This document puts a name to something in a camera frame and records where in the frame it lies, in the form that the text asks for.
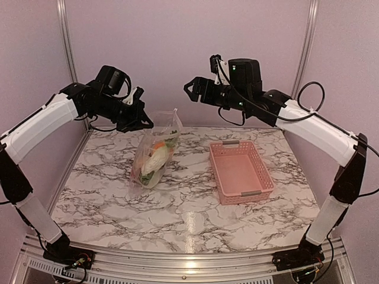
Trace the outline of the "clear zip top bag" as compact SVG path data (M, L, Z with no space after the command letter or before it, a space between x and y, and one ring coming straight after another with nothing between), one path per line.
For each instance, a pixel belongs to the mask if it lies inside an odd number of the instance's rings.
M130 195L154 188L165 174L182 132L178 110L155 111L149 115L154 127L144 131L130 172Z

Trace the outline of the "orange tangerine toy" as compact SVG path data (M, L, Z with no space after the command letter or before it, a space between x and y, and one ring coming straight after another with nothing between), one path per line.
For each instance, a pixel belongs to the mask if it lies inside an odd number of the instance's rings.
M158 149L158 148L163 147L163 146L165 146L165 142L164 141L155 144L154 145L154 149Z

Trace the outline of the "white radish with leaves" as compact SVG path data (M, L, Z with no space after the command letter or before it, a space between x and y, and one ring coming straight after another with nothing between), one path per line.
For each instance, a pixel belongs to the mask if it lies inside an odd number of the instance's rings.
M156 185L154 174L139 176L139 181L144 188L153 188Z

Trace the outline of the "pink perforated plastic basket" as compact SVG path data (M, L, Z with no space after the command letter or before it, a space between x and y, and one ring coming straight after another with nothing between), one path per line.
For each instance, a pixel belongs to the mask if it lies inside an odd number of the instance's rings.
M220 203L238 205L269 198L275 184L252 141L213 142L210 164Z

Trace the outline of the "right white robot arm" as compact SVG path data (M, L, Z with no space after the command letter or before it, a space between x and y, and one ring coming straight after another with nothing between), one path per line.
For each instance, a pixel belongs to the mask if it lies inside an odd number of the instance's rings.
M293 259L307 264L316 256L316 247L341 221L349 206L359 197L367 158L367 138L333 126L317 111L306 111L290 96L278 91L263 91L261 84L235 88L218 85L211 79L196 77L184 86L193 102L223 109L242 111L245 118L256 117L262 122L293 133L324 151L339 165L329 196L316 219L307 229Z

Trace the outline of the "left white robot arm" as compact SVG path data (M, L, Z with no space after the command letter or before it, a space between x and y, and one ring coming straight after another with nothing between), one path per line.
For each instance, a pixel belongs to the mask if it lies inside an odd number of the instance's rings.
M144 111L144 90L132 89L125 98L104 85L72 83L53 95L47 104L1 137L1 188L13 204L43 238L53 244L52 254L62 263L75 258L68 238L47 213L19 164L33 148L61 126L83 115L109 119L122 133L152 128L153 122Z

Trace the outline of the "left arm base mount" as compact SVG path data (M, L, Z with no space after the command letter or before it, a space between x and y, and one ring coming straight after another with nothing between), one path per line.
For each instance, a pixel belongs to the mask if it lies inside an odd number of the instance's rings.
M83 266L85 269L92 267L94 256L95 253L92 250L71 246L70 239L65 233L62 233L61 237L54 243L46 241L43 253L45 259L66 265L84 259Z

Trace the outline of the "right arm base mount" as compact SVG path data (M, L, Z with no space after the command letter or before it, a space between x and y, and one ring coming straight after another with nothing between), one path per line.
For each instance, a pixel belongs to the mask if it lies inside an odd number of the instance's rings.
M301 239L297 248L278 251L272 255L272 263L278 271L296 269L324 260L322 246L310 243L305 237Z

